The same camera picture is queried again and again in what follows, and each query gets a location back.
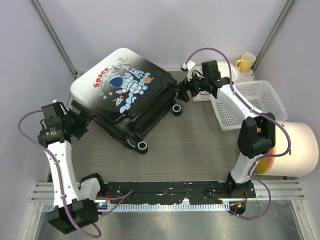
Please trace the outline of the black white space suitcase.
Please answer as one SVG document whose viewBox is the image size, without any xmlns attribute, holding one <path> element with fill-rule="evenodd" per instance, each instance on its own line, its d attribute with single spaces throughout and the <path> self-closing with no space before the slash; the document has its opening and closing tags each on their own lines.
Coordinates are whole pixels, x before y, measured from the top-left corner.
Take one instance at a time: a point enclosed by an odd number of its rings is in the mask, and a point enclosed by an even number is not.
<svg viewBox="0 0 320 240">
<path fill-rule="evenodd" d="M 149 148 L 144 137 L 163 116 L 182 114 L 177 88 L 169 72 L 118 48 L 76 79 L 70 93 L 112 138 L 143 155 Z"/>
</svg>

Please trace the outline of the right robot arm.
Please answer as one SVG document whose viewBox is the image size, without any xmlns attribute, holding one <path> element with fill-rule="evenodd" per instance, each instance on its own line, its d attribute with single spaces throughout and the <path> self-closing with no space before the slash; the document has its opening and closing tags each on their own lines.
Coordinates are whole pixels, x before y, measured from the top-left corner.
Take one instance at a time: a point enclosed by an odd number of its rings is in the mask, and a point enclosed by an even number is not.
<svg viewBox="0 0 320 240">
<path fill-rule="evenodd" d="M 249 189 L 251 176 L 260 159 L 275 146 L 275 117 L 272 113 L 264 114 L 244 99 L 231 78 L 221 76 L 217 61 L 203 62 L 200 74 L 192 61 L 182 64 L 181 70 L 186 73 L 186 78 L 178 85 L 177 99 L 188 102 L 189 94 L 195 97 L 206 91 L 224 103 L 241 123 L 237 139 L 240 154 L 235 167 L 227 175 L 225 186 L 230 197 L 240 197 Z"/>
</svg>

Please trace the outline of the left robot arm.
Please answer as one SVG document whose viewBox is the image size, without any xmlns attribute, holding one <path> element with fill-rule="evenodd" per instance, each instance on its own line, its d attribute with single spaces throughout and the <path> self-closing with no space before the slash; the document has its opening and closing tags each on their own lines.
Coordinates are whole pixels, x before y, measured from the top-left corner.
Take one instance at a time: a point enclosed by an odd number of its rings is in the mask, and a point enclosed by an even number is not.
<svg viewBox="0 0 320 240">
<path fill-rule="evenodd" d="M 37 140 L 47 156 L 54 191 L 54 209 L 47 213 L 47 220 L 67 235 L 98 221 L 95 200 L 107 192 L 100 174 L 89 174 L 77 182 L 73 168 L 71 139 L 79 140 L 88 132 L 93 116 L 84 108 L 77 114 L 60 101 L 41 111 L 44 122 Z"/>
</svg>

